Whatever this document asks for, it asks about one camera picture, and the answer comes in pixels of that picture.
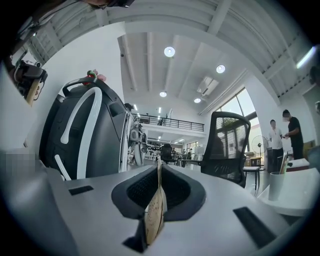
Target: pen holder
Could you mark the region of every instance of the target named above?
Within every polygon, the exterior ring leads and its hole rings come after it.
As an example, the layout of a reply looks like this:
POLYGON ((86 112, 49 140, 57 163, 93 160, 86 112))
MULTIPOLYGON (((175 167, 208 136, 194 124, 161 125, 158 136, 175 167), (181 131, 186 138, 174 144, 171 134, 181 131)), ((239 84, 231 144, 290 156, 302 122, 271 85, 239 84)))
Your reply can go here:
POLYGON ((280 174, 279 171, 272 172, 270 174, 270 185, 269 185, 269 200, 277 201, 281 189, 284 185, 285 174, 280 174))

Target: railing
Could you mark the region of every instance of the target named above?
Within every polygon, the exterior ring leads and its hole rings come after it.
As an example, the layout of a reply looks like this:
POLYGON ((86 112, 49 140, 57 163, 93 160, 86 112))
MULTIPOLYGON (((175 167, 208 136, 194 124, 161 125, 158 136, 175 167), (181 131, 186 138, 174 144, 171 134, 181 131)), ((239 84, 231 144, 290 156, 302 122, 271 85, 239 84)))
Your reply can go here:
POLYGON ((203 132, 204 124, 197 122, 188 122, 177 119, 165 118, 165 117, 157 117, 152 115, 144 115, 140 114, 132 114, 135 120, 137 120, 140 124, 148 124, 155 126, 165 126, 171 128, 180 128, 192 131, 203 132))

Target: electric fan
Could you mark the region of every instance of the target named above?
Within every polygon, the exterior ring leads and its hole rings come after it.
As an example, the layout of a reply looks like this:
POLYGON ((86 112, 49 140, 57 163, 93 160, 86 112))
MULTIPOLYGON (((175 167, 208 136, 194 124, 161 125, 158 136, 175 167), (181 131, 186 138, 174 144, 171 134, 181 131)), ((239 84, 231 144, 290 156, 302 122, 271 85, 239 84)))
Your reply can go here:
MULTIPOLYGON (((258 135, 253 138, 252 143, 251 143, 251 149, 255 154, 260 154, 260 157, 262 157, 262 154, 264 154, 267 151, 268 148, 268 140, 261 136, 258 135)), ((264 164, 261 163, 260 160, 260 171, 264 171, 264 168, 261 168, 261 166, 264 166, 264 164)))

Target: stool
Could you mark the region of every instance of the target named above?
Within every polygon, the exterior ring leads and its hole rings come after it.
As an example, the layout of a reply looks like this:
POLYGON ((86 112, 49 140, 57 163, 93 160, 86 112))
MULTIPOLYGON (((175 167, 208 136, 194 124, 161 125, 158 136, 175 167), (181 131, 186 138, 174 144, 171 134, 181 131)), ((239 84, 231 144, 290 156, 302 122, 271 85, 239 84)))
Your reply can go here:
POLYGON ((254 172, 254 189, 257 191, 257 173, 258 173, 258 188, 260 187, 260 167, 259 166, 250 166, 250 167, 243 167, 243 171, 245 172, 245 180, 247 181, 247 173, 254 172))

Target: man in black shirt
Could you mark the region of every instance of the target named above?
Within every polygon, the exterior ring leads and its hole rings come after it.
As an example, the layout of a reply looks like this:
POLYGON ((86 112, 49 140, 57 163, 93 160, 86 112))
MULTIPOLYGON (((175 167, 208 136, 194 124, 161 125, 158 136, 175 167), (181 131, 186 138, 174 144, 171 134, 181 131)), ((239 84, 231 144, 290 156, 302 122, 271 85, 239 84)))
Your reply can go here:
POLYGON ((299 120, 296 117, 291 116, 290 112, 287 109, 283 111, 282 117, 284 122, 289 122, 289 132, 286 133, 283 138, 291 139, 293 158, 295 160, 304 158, 304 139, 302 137, 299 120))

